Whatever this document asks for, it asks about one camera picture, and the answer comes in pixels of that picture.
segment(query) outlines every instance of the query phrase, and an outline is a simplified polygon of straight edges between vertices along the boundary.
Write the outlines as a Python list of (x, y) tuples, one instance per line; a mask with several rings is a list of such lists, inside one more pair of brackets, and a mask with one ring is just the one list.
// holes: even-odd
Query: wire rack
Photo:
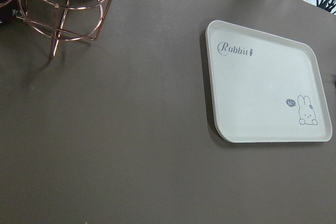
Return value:
[[(7, 0), (4, 3), (0, 3), (0, 8), (12, 1), (13, 0)], [(51, 24), (46, 24), (31, 18), (29, 16), (27, 0), (17, 0), (20, 14), (16, 17), (23, 20), (37, 32), (51, 39), (49, 60), (54, 59), (60, 41), (97, 40), (112, 2), (112, 0), (95, 0), (94, 4), (78, 6), (72, 5), (72, 0), (67, 0), (66, 4), (61, 4), (54, 0), (41, 1), (53, 8), (53, 20)], [(83, 11), (93, 8), (99, 9), (99, 19), (91, 31), (85, 34), (78, 34), (74, 31), (64, 29), (69, 10)]]

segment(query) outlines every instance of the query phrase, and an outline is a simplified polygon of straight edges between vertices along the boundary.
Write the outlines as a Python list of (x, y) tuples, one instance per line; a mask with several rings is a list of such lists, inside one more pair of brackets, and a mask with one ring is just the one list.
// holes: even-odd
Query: gray table surface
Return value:
[(336, 125), (336, 19), (301, 0), (113, 0), (94, 43), (0, 27), (0, 223), (336, 223), (336, 139), (232, 144), (215, 20), (308, 44)]

